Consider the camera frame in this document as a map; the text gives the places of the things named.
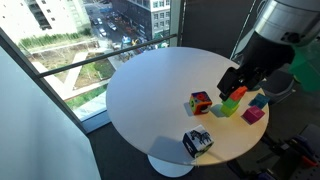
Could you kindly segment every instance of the table pedestal base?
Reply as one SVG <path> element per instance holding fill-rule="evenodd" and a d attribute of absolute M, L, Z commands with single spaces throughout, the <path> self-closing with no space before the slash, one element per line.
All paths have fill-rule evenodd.
<path fill-rule="evenodd" d="M 166 161 L 162 161 L 160 159 L 156 159 L 152 156 L 148 155 L 149 162 L 151 163 L 152 167 L 160 174 L 175 178 L 186 175 L 190 172 L 194 166 L 184 166 L 179 164 L 173 164 Z"/>

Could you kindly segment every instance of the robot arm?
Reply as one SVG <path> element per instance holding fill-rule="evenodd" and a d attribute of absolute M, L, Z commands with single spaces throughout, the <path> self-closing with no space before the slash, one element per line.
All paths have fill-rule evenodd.
<path fill-rule="evenodd" d="M 305 46 L 320 31 L 319 0 L 268 0 L 254 25 L 254 33 L 238 54 L 240 67 L 230 67 L 220 82 L 226 100 L 240 86 L 249 90 L 294 58 L 292 45 Z"/>

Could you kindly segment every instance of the pink cube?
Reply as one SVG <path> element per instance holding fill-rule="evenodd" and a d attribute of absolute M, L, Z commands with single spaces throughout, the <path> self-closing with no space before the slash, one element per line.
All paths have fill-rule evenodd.
<path fill-rule="evenodd" d="M 249 123 L 253 124 L 257 122 L 265 113 L 257 106 L 252 106 L 244 112 L 242 117 Z"/>

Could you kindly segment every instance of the white round table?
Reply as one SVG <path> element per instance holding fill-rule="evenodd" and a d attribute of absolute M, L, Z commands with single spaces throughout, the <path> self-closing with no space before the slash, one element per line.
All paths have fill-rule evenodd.
<path fill-rule="evenodd" d="M 195 165 L 232 160 L 260 140 L 268 124 L 269 108 L 263 108 L 265 115 L 253 125 L 241 118 L 256 94 L 264 94 L 259 90 L 247 92 L 230 117 L 219 115 L 221 99 L 216 86 L 230 66 L 238 65 L 215 53 L 186 47 L 135 56 L 115 72 L 108 85 L 110 119 L 121 136 L 149 155 L 153 167 L 165 176 L 178 177 Z M 213 105 L 209 113 L 194 116 L 188 102 L 191 93 L 198 91 L 206 91 Z M 214 144 L 194 159 L 182 138 L 200 124 Z"/>

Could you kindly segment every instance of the city view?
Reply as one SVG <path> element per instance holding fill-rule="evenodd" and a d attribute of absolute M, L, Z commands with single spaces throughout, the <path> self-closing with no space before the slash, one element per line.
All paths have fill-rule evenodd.
<path fill-rule="evenodd" d="M 46 72 L 169 35 L 170 0 L 0 0 L 0 26 Z M 106 109 L 113 73 L 163 41 L 44 79 L 80 120 Z"/>

